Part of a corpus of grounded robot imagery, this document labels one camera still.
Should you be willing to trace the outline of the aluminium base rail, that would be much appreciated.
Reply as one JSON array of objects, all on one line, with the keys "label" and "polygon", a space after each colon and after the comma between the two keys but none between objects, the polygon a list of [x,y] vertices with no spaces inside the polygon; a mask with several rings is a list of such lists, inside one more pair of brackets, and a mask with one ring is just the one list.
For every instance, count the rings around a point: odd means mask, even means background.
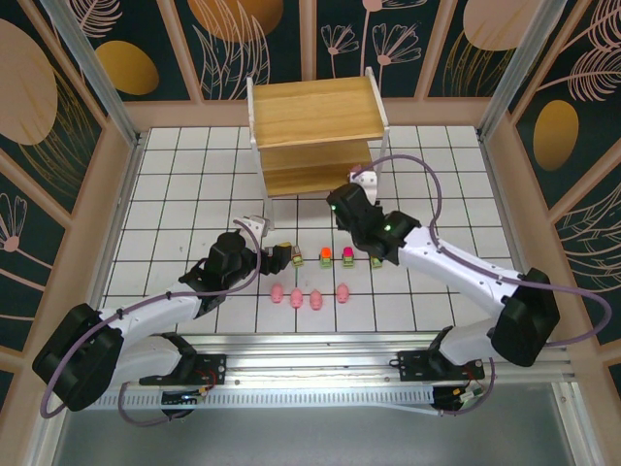
[{"label": "aluminium base rail", "polygon": [[184,339],[198,353],[227,356],[231,388],[316,388],[396,385],[389,361],[424,350],[434,332],[206,334]]}]

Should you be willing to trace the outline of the wooden shelf white metal frame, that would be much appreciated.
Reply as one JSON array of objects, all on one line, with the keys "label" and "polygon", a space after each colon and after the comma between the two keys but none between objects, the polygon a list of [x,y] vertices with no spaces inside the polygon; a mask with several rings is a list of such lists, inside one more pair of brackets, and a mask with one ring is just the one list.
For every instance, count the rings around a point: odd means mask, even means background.
[{"label": "wooden shelf white metal frame", "polygon": [[388,152],[390,125],[370,67],[360,77],[247,80],[246,90],[249,140],[271,226],[275,199],[333,190],[353,167]]}]

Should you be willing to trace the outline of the aluminium frame post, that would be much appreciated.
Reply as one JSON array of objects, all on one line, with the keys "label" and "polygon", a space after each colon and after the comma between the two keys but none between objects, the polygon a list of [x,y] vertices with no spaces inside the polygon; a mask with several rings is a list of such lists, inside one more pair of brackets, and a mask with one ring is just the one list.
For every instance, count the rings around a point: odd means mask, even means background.
[{"label": "aluminium frame post", "polygon": [[493,135],[505,116],[510,102],[537,61],[566,3],[567,0],[542,0],[536,9],[477,128],[477,137],[481,144],[484,145]]},{"label": "aluminium frame post", "polygon": [[120,0],[39,1],[121,135],[130,146],[136,147],[140,132],[90,42],[104,39],[120,20]]}]

